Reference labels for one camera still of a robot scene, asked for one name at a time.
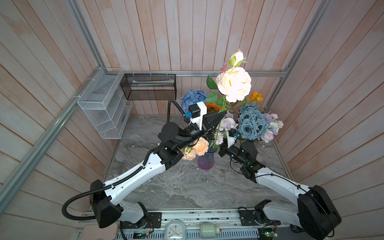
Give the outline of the light blue rose bunch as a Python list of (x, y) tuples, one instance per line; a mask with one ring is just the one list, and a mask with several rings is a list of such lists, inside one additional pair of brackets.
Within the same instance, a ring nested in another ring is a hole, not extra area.
[(241, 138), (253, 141), (268, 132), (269, 122), (265, 120), (258, 105), (247, 104), (242, 106), (239, 114), (238, 132)]

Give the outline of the white small-flower green bunch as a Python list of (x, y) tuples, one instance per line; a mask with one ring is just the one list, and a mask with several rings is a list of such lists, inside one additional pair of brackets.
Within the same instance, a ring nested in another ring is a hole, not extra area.
[(224, 138), (227, 136), (229, 131), (236, 129), (237, 126), (238, 123), (236, 123), (234, 115), (232, 113), (226, 113), (215, 130), (214, 140), (212, 141), (210, 147), (215, 151), (219, 151), (220, 146), (224, 142)]

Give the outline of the blue purple glass vase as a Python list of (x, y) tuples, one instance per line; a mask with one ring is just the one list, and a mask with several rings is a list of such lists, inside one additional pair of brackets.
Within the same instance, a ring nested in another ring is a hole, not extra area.
[(198, 166), (202, 170), (210, 170), (215, 164), (215, 153), (205, 153), (198, 158)]

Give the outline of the blue hydrangea flower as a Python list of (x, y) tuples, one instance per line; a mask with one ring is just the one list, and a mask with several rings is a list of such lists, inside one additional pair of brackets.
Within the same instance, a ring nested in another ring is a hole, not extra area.
[(191, 90), (188, 91), (182, 98), (181, 98), (181, 107), (184, 112), (189, 111), (189, 106), (196, 104), (198, 102), (206, 102), (207, 93), (203, 90)]

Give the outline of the orange gerbera flower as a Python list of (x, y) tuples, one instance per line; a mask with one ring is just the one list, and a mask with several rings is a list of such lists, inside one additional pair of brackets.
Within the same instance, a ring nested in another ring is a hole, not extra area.
[(205, 103), (208, 113), (220, 112), (222, 108), (214, 103)]

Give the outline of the yellow poppy flower stem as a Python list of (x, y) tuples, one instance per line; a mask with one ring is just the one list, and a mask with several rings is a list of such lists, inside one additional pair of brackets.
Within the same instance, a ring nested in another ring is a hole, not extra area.
[(253, 92), (248, 99), (244, 99), (241, 101), (240, 103), (240, 107), (244, 107), (248, 104), (258, 104), (258, 103), (262, 103), (264, 100), (264, 98), (262, 97), (262, 93), (258, 93), (258, 92)]

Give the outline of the cream peony flower stem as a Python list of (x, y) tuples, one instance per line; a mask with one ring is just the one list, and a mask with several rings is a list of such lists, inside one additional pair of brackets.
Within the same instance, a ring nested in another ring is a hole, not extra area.
[(226, 111), (232, 113), (236, 123), (238, 123), (240, 103), (246, 99), (251, 91), (252, 79), (249, 73), (241, 67), (245, 62), (242, 51), (238, 50), (229, 58), (229, 65), (224, 65), (221, 72), (215, 79), (207, 77), (207, 86), (209, 89), (219, 90), (222, 94), (212, 92), (206, 98), (206, 103), (214, 103), (222, 108), (220, 112)]

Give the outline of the peach rose flower bunch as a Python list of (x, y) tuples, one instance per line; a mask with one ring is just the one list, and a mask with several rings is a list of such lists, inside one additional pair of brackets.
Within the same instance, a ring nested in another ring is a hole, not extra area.
[(209, 149), (209, 142), (204, 138), (199, 138), (198, 141), (194, 143), (192, 147), (185, 147), (182, 150), (183, 153), (183, 160), (192, 161), (196, 157), (203, 156)]

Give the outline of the pastel mixed flower bouquet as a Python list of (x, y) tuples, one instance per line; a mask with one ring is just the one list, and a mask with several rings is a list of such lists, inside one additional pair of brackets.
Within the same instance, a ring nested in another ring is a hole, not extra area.
[(267, 144), (279, 134), (279, 130), (283, 128), (284, 123), (279, 120), (279, 116), (277, 114), (264, 113), (263, 116), (269, 124), (267, 132), (262, 136), (262, 140)]

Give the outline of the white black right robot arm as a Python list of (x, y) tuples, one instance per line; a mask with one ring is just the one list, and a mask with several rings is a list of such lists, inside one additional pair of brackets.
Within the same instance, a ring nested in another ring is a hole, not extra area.
[(275, 221), (284, 222), (306, 232), (316, 240), (331, 238), (342, 218), (329, 195), (322, 187), (308, 187), (289, 180), (257, 161), (258, 151), (251, 142), (244, 142), (238, 148), (228, 140), (220, 146), (219, 155), (228, 155), (240, 163), (240, 173), (248, 180), (267, 187), (287, 200), (289, 205), (273, 205), (263, 200), (255, 206), (256, 223), (267, 226)]

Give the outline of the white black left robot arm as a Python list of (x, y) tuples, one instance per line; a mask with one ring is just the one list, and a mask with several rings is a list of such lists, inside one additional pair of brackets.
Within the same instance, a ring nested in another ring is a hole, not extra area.
[[(188, 123), (185, 129), (167, 121), (158, 134), (160, 144), (149, 150), (141, 163), (104, 183), (94, 181), (88, 192), (76, 195), (63, 204), (63, 216), (74, 221), (96, 220), (101, 229), (116, 222), (129, 222), (137, 228), (145, 227), (149, 221), (145, 206), (140, 202), (125, 203), (124, 198), (147, 180), (176, 165), (184, 156), (184, 148), (197, 146), (204, 137), (213, 139), (214, 131), (226, 115), (226, 111), (209, 113), (204, 102), (191, 105), (187, 113), (182, 108), (179, 111)], [(94, 214), (88, 217), (70, 214), (68, 206), (83, 197), (90, 198)]]

